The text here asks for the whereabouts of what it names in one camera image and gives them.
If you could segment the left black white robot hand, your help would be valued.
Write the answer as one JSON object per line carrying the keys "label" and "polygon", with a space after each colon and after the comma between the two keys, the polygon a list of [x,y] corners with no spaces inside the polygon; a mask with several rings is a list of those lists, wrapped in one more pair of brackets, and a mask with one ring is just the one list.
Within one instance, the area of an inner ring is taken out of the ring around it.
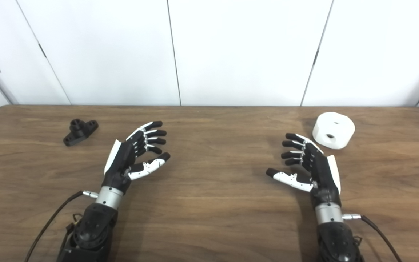
{"label": "left black white robot hand", "polygon": [[116,140],[104,168],[102,186],[126,194],[131,181],[145,177],[169,159],[157,145],[165,145],[167,132],[160,130],[162,121],[152,121],[138,127],[124,141]]}

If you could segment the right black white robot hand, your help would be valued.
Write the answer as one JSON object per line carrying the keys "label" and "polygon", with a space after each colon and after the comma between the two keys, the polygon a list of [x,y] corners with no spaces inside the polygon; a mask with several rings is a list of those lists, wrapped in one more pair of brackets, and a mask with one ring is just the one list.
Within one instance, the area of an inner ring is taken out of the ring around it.
{"label": "right black white robot hand", "polygon": [[268,168],[266,175],[295,189],[309,192],[313,207],[320,204],[337,204],[340,199],[340,179],[333,156],[324,152],[310,139],[296,133],[286,133],[282,146],[294,148],[281,154],[286,166],[299,165],[310,175],[302,180],[298,174],[287,174],[280,170]]}

